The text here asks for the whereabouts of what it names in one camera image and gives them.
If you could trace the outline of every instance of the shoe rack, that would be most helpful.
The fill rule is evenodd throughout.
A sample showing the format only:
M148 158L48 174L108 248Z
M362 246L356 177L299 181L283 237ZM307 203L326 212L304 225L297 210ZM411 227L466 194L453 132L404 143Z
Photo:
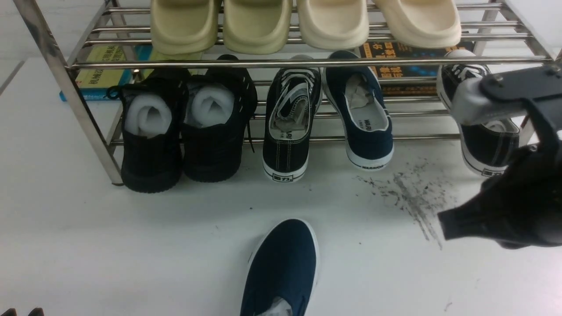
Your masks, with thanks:
M548 64L562 58L555 56L546 49L544 41L522 18L521 14L513 7L510 0L489 0L480 4L459 4L460 11L483 11L481 21L463 21L463 30L475 31L470 34L463 34L462 40L475 42L475 53L477 57L468 58L393 58L393 59L373 59L364 58L359 60L240 60L240 61L138 61L135 58L133 47L141 44L151 44L150 38L132 37L131 33L150 33L148 25L127 25L125 15L148 15L150 9L147 7L122 7L119 0L98 0L100 8L87 25L85 32L81 36L76 48L68 59L65 59L53 37L49 25L37 5L37 0L13 0L21 17L25 21L30 33L32 34L37 46L45 58L53 76L59 84L62 92L67 98L76 119L82 130L87 136L88 141L94 148L102 166L114 185L122 185L119 164L114 158L116 146L122 146L121 139L121 112L118 111L109 134L103 135L96 120L92 116L88 104L84 101L80 90L74 80L80 69L130 69L136 80L142 80L140 69L154 69L159 67L187 67L190 69L206 69L217 66L246 67L246 68L279 68L279 67L333 67L333 66L407 66L407 65L444 65L444 64ZM375 5L368 5L369 12L377 12ZM506 21L497 21L498 15L502 15ZM371 22L370 41L389 42L394 37L388 33L386 23ZM494 28L510 28L515 30L511 33L493 33ZM298 33L299 26L291 25L290 31ZM114 34L114 38L101 38L101 34ZM486 43L499 40L521 40L530 48L533 54L525 57L501 56L501 57L481 57ZM216 45L222 45L223 40L219 35ZM291 35L287 45L303 44L300 36ZM120 45L126 57L125 62L86 62L88 48L97 45ZM257 86L269 86L271 81L257 81ZM390 83L434 83L435 77L425 78L392 78L380 79L381 85ZM385 99L386 104L393 103L424 103L440 102L438 97L389 97ZM260 101L260 105L265 105L265 101ZM419 110L419 111L391 111L393 119L400 118L422 118L433 116L447 116L446 110ZM265 108L258 107L254 119L265 119ZM317 114L316 119L339 119L336 112ZM534 129L528 119L525 119L522 126L522 144L529 142ZM454 140L459 139L458 134L416 134L416 135L396 135L395 141L422 141L422 140ZM312 137L311 142L342 142L345 141L343 135L326 135L322 137ZM261 143L263 139L253 139L253 143Z

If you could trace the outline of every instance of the white foam padding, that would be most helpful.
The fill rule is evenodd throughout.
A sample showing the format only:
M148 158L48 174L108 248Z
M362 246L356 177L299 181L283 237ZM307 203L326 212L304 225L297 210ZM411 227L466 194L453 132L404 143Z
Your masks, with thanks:
M230 119L234 109L234 95L222 86L202 87L191 104L192 118L201 127L224 124Z
M129 106L125 130L133 135L153 137L166 134L172 123L172 112L156 94L141 94Z

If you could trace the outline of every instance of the black sneaker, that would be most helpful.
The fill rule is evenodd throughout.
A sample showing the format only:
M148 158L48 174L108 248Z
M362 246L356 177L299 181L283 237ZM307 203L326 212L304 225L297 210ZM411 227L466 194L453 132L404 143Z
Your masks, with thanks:
M222 55L219 60L238 60ZM245 68L209 68L189 82L189 102L183 116L183 169L199 182L232 177L242 158L244 129L257 107L256 87Z
M264 171L268 178L287 183L304 175L312 121L321 101L320 70L291 68L277 73L269 88L265 114Z
M474 57L475 54L460 49L451 51L446 56ZM487 66L441 66L437 76L439 98L451 111L455 92L463 81L471 78L482 78L489 74L491 74L491 71ZM467 167L485 177L502 174L507 168L511 154L519 148L519 127L510 119L472 126L458 124L458 126L461 135L463 160Z
M123 103L123 183L133 191L170 189L182 174L180 119L187 102L188 70L157 69L138 84L114 86L110 99Z

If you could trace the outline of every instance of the cream slide sandal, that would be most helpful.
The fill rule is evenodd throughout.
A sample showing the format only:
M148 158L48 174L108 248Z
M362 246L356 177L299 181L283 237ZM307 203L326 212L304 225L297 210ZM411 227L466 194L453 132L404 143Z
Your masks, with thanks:
M322 49L351 49L369 37L365 0L297 0L305 42Z
M460 42L460 18L454 0L373 2L383 12L392 35L404 44L443 48L455 46Z
M177 55L204 51L217 39L221 0L152 0L152 46Z
M232 51L264 55L287 42L293 0L224 0L224 44Z

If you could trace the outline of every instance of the sneaker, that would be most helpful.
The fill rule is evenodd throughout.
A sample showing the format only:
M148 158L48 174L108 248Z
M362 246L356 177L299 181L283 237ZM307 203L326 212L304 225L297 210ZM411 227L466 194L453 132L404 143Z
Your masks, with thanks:
M219 60L238 60L222 55ZM189 81L189 102L182 124L184 172L195 181L219 182L232 177L242 159L244 129L257 107L256 87L248 70L209 68Z
M446 57L474 57L470 51L460 49ZM447 65L439 68L437 93L449 111L459 85L470 78L482 78L492 72L482 65ZM473 172L491 177L502 174L511 154L519 148L520 129L510 119L479 125L461 125L461 149L466 166Z
M240 316L303 316L318 282L320 256L307 222L288 219L250 256Z
M311 59L295 56L293 59ZM309 162L312 120L322 101L319 69L281 69L268 91L264 171L276 182L295 182Z
M180 118L190 76L186 69L156 69L141 83L107 90L108 98L123 103L121 177L131 190L162 192L179 181Z
M329 58L359 57L349 51L337 51ZM394 153L392 122L371 68L325 68L322 83L326 97L342 119L349 160L364 171L386 167Z

